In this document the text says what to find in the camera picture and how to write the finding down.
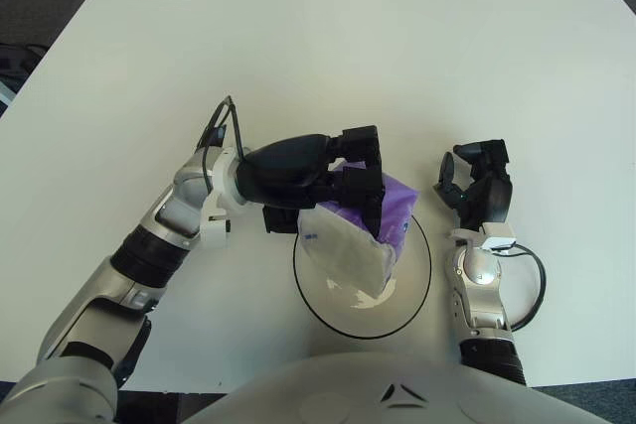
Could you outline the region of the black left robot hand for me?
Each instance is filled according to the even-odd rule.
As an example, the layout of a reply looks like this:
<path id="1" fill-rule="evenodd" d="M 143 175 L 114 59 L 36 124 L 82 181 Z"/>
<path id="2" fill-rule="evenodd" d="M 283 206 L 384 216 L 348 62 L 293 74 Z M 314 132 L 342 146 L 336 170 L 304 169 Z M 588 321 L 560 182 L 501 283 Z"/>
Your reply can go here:
<path id="1" fill-rule="evenodd" d="M 325 202 L 354 209 L 378 237 L 385 186 L 377 127 L 346 129 L 337 137 L 310 134 L 280 140 L 244 156 L 236 182 L 247 201 L 263 205 L 265 229 L 295 234 L 301 210 Z"/>

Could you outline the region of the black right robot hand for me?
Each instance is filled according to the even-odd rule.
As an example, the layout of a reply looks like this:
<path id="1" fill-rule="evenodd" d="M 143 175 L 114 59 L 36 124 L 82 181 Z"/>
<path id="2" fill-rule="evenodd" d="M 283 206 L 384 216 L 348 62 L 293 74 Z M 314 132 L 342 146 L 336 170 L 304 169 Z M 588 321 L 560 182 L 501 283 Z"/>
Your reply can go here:
<path id="1" fill-rule="evenodd" d="M 472 183 L 466 190 L 454 183 L 455 156 L 471 168 Z M 477 231 L 484 222 L 506 221 L 513 192 L 508 163 L 503 139 L 455 145 L 444 153 L 433 189 L 457 213 L 461 228 Z"/>

